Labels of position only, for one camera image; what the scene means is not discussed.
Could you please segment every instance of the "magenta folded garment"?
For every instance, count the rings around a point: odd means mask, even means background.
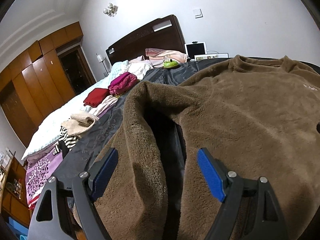
[[[117,78],[112,80],[110,83],[110,86],[115,86],[115,85],[120,84],[128,75],[132,75],[132,74],[130,72],[124,72],[123,74],[121,74],[120,76],[118,76]]]
[[[108,88],[111,95],[121,95],[137,84],[137,82],[137,76],[129,73],[121,82],[116,85],[110,85]]]

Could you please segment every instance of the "lampshade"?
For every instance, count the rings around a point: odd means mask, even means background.
[[[102,55],[97,55],[97,59],[99,63],[101,63],[102,61],[104,61],[105,57],[103,57]]]

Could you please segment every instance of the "black screen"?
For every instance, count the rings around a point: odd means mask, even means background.
[[[203,43],[188,44],[187,52],[188,52],[189,58],[192,58],[192,59],[195,58],[195,55],[203,55],[205,54],[204,44]]]

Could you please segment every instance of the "wall switch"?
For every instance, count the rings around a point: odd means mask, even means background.
[[[192,12],[193,12],[193,15],[195,16],[195,18],[203,17],[201,9],[194,9],[194,10],[192,10]]]

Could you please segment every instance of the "silver screw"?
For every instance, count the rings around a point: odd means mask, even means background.
[[[81,172],[80,174],[79,174],[79,177],[80,178],[86,178],[88,176],[88,173],[86,172],[86,171],[83,171],[83,172]]]
[[[235,177],[237,176],[237,174],[236,174],[235,171],[229,171],[229,172],[228,172],[228,176],[229,176],[230,178],[235,178]]]
[[[50,178],[48,179],[49,183],[55,182],[55,180],[56,180],[56,177],[50,177]]]
[[[266,177],[260,177],[260,181],[262,183],[267,183],[268,182],[268,179]]]

